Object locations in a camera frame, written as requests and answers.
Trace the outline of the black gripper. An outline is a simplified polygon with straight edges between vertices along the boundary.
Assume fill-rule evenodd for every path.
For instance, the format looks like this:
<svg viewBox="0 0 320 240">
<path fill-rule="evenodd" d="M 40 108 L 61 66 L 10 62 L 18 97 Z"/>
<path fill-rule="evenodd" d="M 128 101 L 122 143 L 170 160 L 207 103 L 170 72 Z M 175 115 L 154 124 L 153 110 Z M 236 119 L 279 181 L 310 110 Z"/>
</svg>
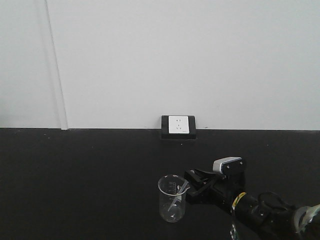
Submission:
<svg viewBox="0 0 320 240">
<path fill-rule="evenodd" d="M 231 209 L 236 197 L 245 192 L 245 173 L 224 176 L 217 172 L 190 169 L 184 178 L 191 184 L 186 192 L 188 203 L 211 203 L 220 209 Z"/>
</svg>

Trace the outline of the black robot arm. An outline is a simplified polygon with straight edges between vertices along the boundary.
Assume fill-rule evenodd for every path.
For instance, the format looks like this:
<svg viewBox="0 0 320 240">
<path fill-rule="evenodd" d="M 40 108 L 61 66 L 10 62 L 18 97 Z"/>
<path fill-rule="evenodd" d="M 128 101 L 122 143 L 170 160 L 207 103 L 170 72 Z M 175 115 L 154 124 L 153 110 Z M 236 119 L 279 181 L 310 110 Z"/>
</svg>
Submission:
<svg viewBox="0 0 320 240">
<path fill-rule="evenodd" d="M 254 197 L 245 190 L 245 173 L 221 174 L 187 170 L 189 204 L 215 205 L 262 240 L 318 240 L 320 206 L 288 204 L 272 191 Z"/>
</svg>

